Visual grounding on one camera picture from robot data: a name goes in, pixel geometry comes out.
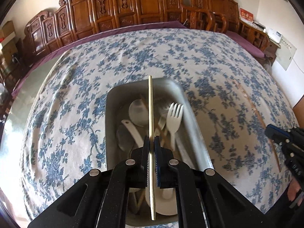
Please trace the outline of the person's right hand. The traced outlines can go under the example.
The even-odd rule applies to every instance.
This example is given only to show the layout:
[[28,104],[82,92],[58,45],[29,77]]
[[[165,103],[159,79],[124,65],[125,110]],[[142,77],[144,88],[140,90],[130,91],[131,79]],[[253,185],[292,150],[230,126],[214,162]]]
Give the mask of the person's right hand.
[[296,179],[292,179],[288,188],[287,188],[287,197],[289,201],[294,201],[296,199],[297,193],[301,190],[300,184],[296,181]]

